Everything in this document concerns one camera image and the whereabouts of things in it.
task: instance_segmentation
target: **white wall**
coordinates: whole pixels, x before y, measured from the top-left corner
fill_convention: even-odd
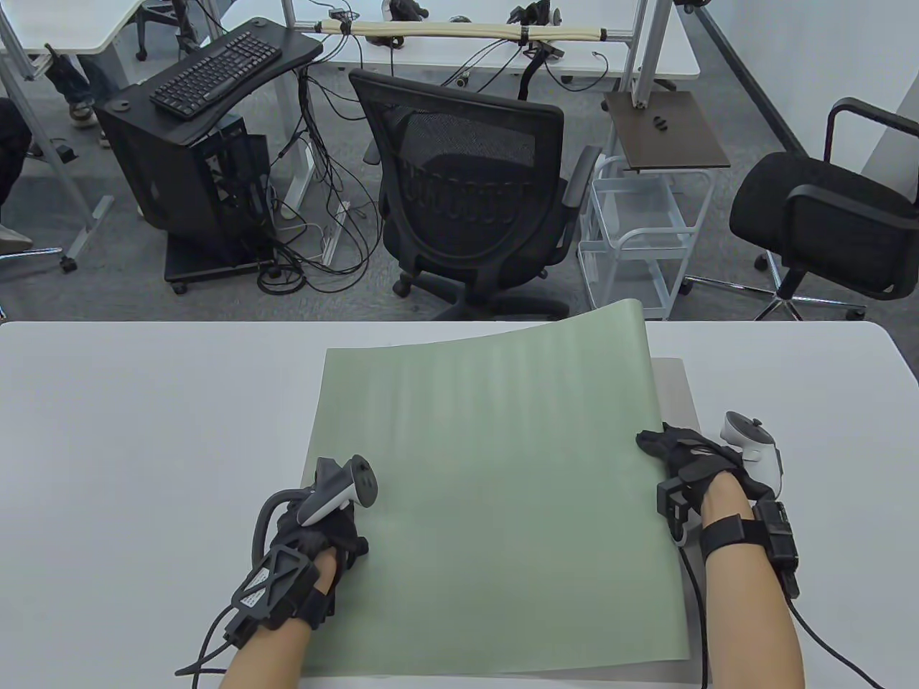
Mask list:
[[[823,155],[826,115],[845,96],[919,119],[916,0],[712,0],[708,11],[809,154]],[[883,134],[879,125],[841,115],[834,163],[861,172]],[[919,142],[888,144],[869,169],[885,172],[892,155],[898,172],[887,183],[914,189]]]

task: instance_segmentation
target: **keyboard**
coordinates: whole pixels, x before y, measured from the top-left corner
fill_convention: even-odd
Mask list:
[[[246,31],[205,56],[165,84],[150,99],[180,119],[193,119],[224,94],[281,56],[280,48]]]

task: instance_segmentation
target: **black chair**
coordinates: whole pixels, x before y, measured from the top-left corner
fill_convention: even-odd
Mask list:
[[[865,318],[863,305],[797,296],[804,276],[813,273],[872,299],[902,299],[913,292],[919,274],[919,202],[830,163],[835,119],[841,112],[919,138],[919,123],[843,98],[827,120],[823,160],[770,153],[750,171],[734,199],[731,232],[766,249],[754,266],[770,271],[775,289],[686,277],[681,294],[698,283],[768,297],[757,321],[779,307],[801,321],[796,304],[846,309],[848,320],[859,321]],[[789,269],[784,278],[773,254]]]
[[[373,132],[364,160],[382,162],[383,243],[403,270],[392,290],[453,304],[441,321],[565,318],[564,302],[499,293],[568,254],[599,147],[582,151],[566,181],[557,107],[364,70],[349,77]]]
[[[137,25],[138,50],[135,57],[140,62],[147,59],[147,22],[178,28],[178,47],[186,53],[196,51],[201,43],[188,19],[186,0],[146,0],[137,8],[129,23],[131,21]]]

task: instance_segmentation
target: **gray carpet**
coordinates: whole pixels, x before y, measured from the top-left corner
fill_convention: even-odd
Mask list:
[[[743,177],[763,155],[781,147],[698,20],[683,17],[702,76],[680,87],[696,94],[732,161],[732,168],[720,176],[689,272],[767,286],[768,277],[753,268],[756,249],[729,233],[727,219],[733,194]],[[198,26],[203,26],[199,12],[193,13],[193,19]],[[150,58],[140,65],[141,74],[156,73],[176,58],[176,45],[169,28],[148,25],[148,34]],[[134,40],[133,28],[127,29],[126,39]],[[350,92],[343,71],[324,65],[314,73],[334,90]],[[406,76],[423,75],[407,73]],[[483,80],[484,77],[474,74],[473,85],[475,79]],[[489,91],[514,96],[515,83],[513,75],[508,75],[495,81]],[[106,222],[81,253],[79,269],[71,275],[63,275],[53,258],[10,261],[2,266],[0,303],[11,319],[381,321],[427,319],[444,308],[443,303],[420,291],[405,300],[396,298],[390,287],[398,275],[398,267],[382,247],[372,257],[364,279],[341,294],[323,295],[304,289],[291,296],[272,297],[258,290],[254,276],[243,276],[196,284],[185,296],[176,296],[162,277],[165,235],[139,217],[114,156],[96,145],[95,130],[77,131],[70,126],[63,100],[50,84],[42,80],[27,85],[27,89],[51,136],[66,138],[80,155],[68,169],[91,202],[95,203],[103,194],[112,194],[116,200]],[[548,79],[540,78],[534,80],[530,99],[557,104],[565,112],[564,172],[571,170],[577,154],[586,144],[605,140],[608,120],[599,107],[597,92],[568,93]],[[357,106],[353,104],[337,105],[339,109],[357,113]],[[268,88],[253,94],[238,108],[250,131],[268,135],[272,151],[284,143],[275,107],[274,90]],[[364,181],[375,196],[379,170],[361,163],[361,155],[370,138],[366,123],[337,118],[321,98],[317,98],[315,109],[332,155]],[[287,187],[288,161],[281,160],[276,165],[274,178],[278,188]],[[345,196],[355,204],[365,200],[354,184],[346,185]],[[307,220],[328,224],[323,210],[324,198],[324,190],[311,187],[302,209]],[[26,162],[22,177],[3,207],[3,222],[33,237],[38,246],[66,247],[78,227],[50,168],[32,161]],[[369,233],[369,220],[361,222]],[[303,253],[315,246],[315,230],[311,235],[297,244]],[[348,250],[340,250],[338,261],[343,264],[348,258]],[[550,270],[549,279],[536,280],[520,292],[566,299],[574,312],[588,308],[573,251],[562,264]],[[802,293],[861,301],[847,290],[815,277],[805,280]],[[868,308],[868,318],[893,336],[913,372],[919,370],[919,322],[913,315],[918,300],[919,296],[913,295],[896,302],[871,302]],[[755,299],[696,288],[692,294],[677,300],[673,319],[742,320],[751,318],[759,308],[761,303]],[[802,312],[806,318],[842,317],[840,311],[802,309]]]

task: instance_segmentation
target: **green mat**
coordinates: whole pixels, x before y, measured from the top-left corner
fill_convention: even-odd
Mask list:
[[[655,511],[641,305],[456,342],[333,349],[304,473],[366,457],[369,555],[305,671],[492,674],[688,657]]]

